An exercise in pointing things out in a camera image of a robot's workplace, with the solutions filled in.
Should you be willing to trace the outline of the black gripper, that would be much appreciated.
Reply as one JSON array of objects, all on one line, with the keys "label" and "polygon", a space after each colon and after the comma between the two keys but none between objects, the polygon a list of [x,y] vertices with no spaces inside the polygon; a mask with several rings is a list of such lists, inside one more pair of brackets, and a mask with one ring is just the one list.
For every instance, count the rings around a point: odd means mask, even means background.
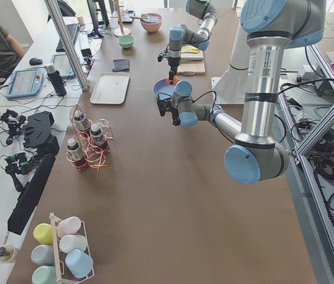
[{"label": "black gripper", "polygon": [[163,58],[168,60],[168,65],[170,66],[170,71],[168,76],[176,76],[177,68],[180,65],[180,50],[164,50],[158,55],[158,62],[161,62]]},{"label": "black gripper", "polygon": [[166,112],[172,113],[173,125],[180,125],[178,110],[172,106],[171,99],[157,99],[157,106],[161,117],[164,117]]}]

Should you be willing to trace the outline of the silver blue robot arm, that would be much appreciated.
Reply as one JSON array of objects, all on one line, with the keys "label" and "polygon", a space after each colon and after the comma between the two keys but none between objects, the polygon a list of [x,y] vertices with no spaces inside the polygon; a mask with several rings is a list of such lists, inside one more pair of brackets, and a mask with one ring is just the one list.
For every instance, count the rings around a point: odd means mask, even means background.
[{"label": "silver blue robot arm", "polygon": [[238,183],[276,178],[288,166],[287,151],[272,134],[283,53],[322,39],[325,1],[246,1],[238,28],[238,37],[245,38],[250,49],[245,63],[247,76],[241,121],[220,106],[198,104],[192,98],[192,85],[177,78],[182,45],[186,43],[206,50],[211,30],[218,21],[216,9],[209,1],[188,1],[186,11],[202,24],[198,31],[183,24],[170,29],[168,48],[159,57],[168,60],[167,83],[173,91],[155,93],[160,114],[170,112],[174,125],[185,127],[209,121],[223,135],[233,139],[233,146],[224,155],[224,163],[229,175]]},{"label": "silver blue robot arm", "polygon": [[202,20],[200,28],[195,32],[185,24],[179,24],[169,29],[169,42],[164,51],[158,55],[158,61],[166,58],[170,71],[167,83],[175,85],[178,81],[177,70],[181,62],[181,50],[183,44],[188,44],[206,51],[210,43],[211,30],[218,21],[216,8],[211,1],[191,0],[186,2],[186,12],[199,20]]}]

